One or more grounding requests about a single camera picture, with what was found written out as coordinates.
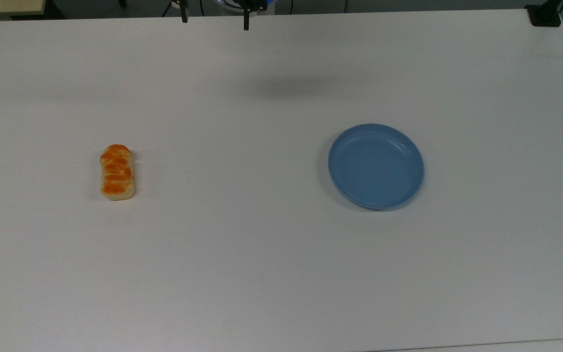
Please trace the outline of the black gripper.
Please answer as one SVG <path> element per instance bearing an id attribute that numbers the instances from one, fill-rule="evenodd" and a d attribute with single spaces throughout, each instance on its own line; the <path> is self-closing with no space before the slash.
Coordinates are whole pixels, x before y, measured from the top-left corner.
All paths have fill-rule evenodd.
<path id="1" fill-rule="evenodd" d="M 268 0 L 238 0 L 238 5 L 243 9 L 243 29 L 250 29 L 250 15 L 254 12 L 266 11 Z M 189 21 L 189 5 L 187 0 L 179 0 L 179 10 L 182 23 Z"/>

